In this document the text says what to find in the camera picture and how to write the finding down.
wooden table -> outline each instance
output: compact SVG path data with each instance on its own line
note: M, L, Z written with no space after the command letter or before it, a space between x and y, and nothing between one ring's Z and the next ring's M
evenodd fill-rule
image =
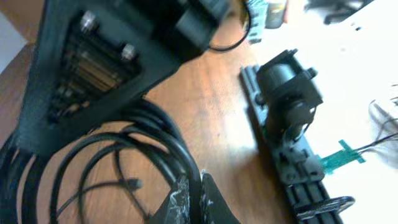
M239 22L231 19L219 31L215 43L217 40L232 43L241 35ZM31 55L32 46L25 47L0 76L0 144L16 125ZM246 42L227 54L207 52L186 63L147 97L177 122L199 169L206 169L213 176L241 223L288 223L289 214L275 180L274 168L270 159L261 157L257 150L238 80L239 69L255 63ZM97 132L118 130L121 126L107 124ZM81 170L96 149L105 144L92 146L72 162L63 180L60 203L75 192ZM39 190L39 223L48 220L53 177L69 149L70 146L56 154L46 168ZM122 166L128 176L144 181L144 188L137 195L155 212L169 191L165 180L138 152L123 152ZM91 172L89 184L115 178L111 159L106 157ZM91 223L140 220L124 192L114 188L89 193L86 212ZM60 223L76 223L76 218L77 209L73 205L60 217Z

white surface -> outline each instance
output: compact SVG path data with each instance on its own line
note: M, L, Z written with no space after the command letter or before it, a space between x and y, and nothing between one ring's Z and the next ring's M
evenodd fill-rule
M398 26L393 17L398 2L376 0L341 24L324 26L316 14L306 21L266 30L253 45L260 64L285 49L298 48L297 57L315 67L314 79L324 103L317 109L306 136L321 157L341 149L344 139L356 148L372 142L379 128L369 117L368 104L383 98L398 83ZM398 96L398 87L394 90ZM364 164L352 162L325 177L330 197L353 196L356 203L341 214L345 224L398 223L396 154L389 161L364 154Z
M0 12L0 74L25 44L26 40Z

black mounting rail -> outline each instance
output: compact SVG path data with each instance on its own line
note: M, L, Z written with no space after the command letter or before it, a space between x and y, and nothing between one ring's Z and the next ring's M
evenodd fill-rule
M260 89L256 73L259 69L258 65L242 68L240 79L249 102L253 129L261 135L258 141L269 149L292 215L297 223L343 223L339 213L354 204L355 199L329 197L322 184L325 174L305 137L290 146L267 138L264 125L268 108L257 103Z

